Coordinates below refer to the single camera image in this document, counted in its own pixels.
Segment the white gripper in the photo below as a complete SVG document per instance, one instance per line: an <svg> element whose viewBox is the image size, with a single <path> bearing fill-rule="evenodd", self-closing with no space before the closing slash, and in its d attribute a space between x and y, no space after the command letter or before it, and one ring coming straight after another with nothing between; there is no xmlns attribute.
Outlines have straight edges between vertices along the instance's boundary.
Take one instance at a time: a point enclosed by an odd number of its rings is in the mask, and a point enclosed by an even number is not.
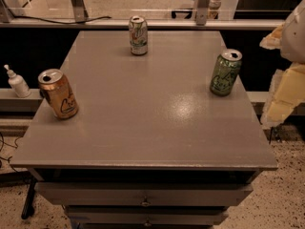
<svg viewBox="0 0 305 229"><path fill-rule="evenodd" d="M267 50L280 50L281 56L293 63L287 70L276 70L260 122L264 129L282 124L305 100L305 0L259 43Z"/></svg>

